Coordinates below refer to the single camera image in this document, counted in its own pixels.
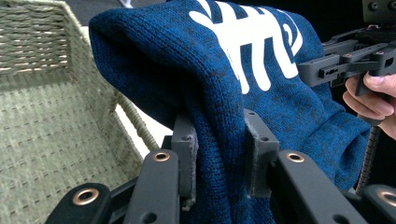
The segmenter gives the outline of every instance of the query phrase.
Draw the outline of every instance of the finger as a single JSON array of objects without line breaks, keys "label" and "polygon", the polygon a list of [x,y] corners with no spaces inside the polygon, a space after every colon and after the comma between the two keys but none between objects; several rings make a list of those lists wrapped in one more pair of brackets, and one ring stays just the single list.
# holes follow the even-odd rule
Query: finger
[{"label": "finger", "polygon": [[356,78],[352,78],[350,81],[348,80],[346,82],[346,89],[349,96],[353,97],[356,101],[370,108],[377,114],[389,116],[394,113],[394,107],[372,91],[364,94],[363,96],[356,96],[355,90],[357,88],[357,83]]},{"label": "finger", "polygon": [[387,135],[396,140],[396,115],[393,114],[386,117],[378,126]]},{"label": "finger", "polygon": [[362,104],[358,100],[356,100],[353,95],[351,95],[348,91],[344,92],[343,99],[346,102],[346,104],[356,111],[358,114],[363,115],[366,118],[369,119],[384,119],[385,115],[378,114],[366,105]]},{"label": "finger", "polygon": [[390,96],[396,97],[396,75],[385,77],[372,77],[366,75],[363,81],[372,91],[384,92]]},{"label": "finger", "polygon": [[389,104],[393,106],[393,111],[395,111],[396,110],[396,98],[391,98],[389,101]]}]

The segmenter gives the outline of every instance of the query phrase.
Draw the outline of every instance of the white fish skeleton print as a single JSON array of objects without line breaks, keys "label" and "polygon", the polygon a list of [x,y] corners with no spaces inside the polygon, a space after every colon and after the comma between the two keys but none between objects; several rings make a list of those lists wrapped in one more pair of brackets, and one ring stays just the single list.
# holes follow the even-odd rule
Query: white fish skeleton print
[{"label": "white fish skeleton print", "polygon": [[247,17],[237,19],[230,5],[215,2],[221,10],[222,22],[213,23],[210,6],[206,0],[197,0],[197,2],[201,4],[208,16],[197,11],[191,11],[190,17],[216,34],[219,45],[230,61],[236,78],[241,83],[243,94],[249,92],[249,85],[242,67],[241,46],[251,44],[253,75],[263,91],[268,91],[271,87],[271,81],[264,66],[264,44],[267,38],[273,39],[275,57],[284,77],[292,78],[298,75],[296,64],[290,61],[290,57],[285,50],[281,29],[283,28],[288,33],[288,44],[291,46],[293,56],[296,55],[303,45],[303,38],[296,24],[286,12],[279,10],[279,12],[290,18],[297,30],[293,43],[290,27],[286,23],[281,26],[275,16],[265,8],[257,7],[263,13],[260,14],[254,7],[240,6],[246,11]]}]

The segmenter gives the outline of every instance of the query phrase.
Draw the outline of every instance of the black mechanical arm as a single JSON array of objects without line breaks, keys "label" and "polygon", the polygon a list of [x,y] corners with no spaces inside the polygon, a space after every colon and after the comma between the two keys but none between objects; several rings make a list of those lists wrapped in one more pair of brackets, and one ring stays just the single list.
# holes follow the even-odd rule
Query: black mechanical arm
[{"label": "black mechanical arm", "polygon": [[[313,87],[342,85],[360,76],[357,95],[369,90],[362,77],[396,74],[396,0],[362,0],[368,28],[323,43],[326,55],[298,65]],[[304,153],[281,150],[260,117],[245,111],[246,185],[252,197],[270,198],[276,223],[396,223],[396,189],[383,185],[361,194],[338,189]],[[380,120],[366,119],[373,126]],[[194,129],[179,116],[174,134],[144,160],[139,177],[117,189],[88,183],[70,190],[49,215],[51,223],[179,223],[195,200]]]},{"label": "black mechanical arm", "polygon": [[[396,189],[374,185],[361,196],[340,190],[304,153],[279,151],[256,113],[245,110],[245,121],[247,190],[271,199],[276,223],[396,223]],[[138,178],[117,189],[88,183],[70,190],[47,224],[179,223],[180,212],[195,199],[197,146],[186,117],[177,118],[174,135],[164,138],[162,148],[147,155]]]}]

